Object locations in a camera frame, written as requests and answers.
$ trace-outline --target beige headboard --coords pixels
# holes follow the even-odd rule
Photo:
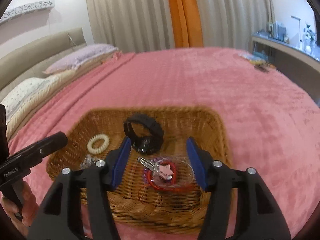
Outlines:
[[[86,46],[82,28],[33,41],[0,59],[0,102],[19,83],[43,73],[62,57]]]
[[[85,45],[82,28],[49,35],[10,52],[0,59],[0,91],[33,66],[79,45]]]

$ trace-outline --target white wall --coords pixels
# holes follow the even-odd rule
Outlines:
[[[8,9],[41,0],[12,0]],[[93,43],[86,0],[55,0],[53,9],[23,15],[0,26],[0,58],[31,41],[82,27],[87,44]]]
[[[282,22],[287,27],[290,44],[297,46],[299,43],[299,22],[291,16],[301,18],[301,36],[306,22],[311,24],[315,31],[315,15],[307,0],[273,0],[275,8],[275,20]]]

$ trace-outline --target lavender pillowcase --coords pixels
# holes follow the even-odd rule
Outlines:
[[[95,59],[103,54],[110,54],[116,50],[118,50],[118,48],[110,44],[89,45],[59,59],[47,68],[44,73],[50,75],[67,69],[77,70],[87,61]]]

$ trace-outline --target white hair tie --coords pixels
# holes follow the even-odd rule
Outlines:
[[[104,142],[103,142],[103,145],[101,145],[99,148],[92,148],[92,145],[97,141],[97,140],[100,140],[100,139],[103,139]],[[97,134],[95,136],[93,136],[89,142],[88,142],[88,151],[89,153],[91,154],[100,154],[102,153],[104,150],[106,150],[108,148],[108,145],[109,145],[109,137],[108,135],[105,135],[105,134]]]

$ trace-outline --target key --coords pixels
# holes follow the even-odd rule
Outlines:
[[[158,172],[159,167],[158,167],[157,163],[153,163],[150,160],[147,160],[142,157],[138,157],[138,161],[140,163],[142,163],[142,165],[145,166],[146,168],[148,168],[149,170],[151,170],[153,172]]]
[[[159,162],[153,163],[152,161],[142,157],[138,157],[138,161],[152,172],[156,172],[158,176],[162,177],[163,179],[170,180],[173,178],[173,172],[170,170],[169,165],[163,166]]]

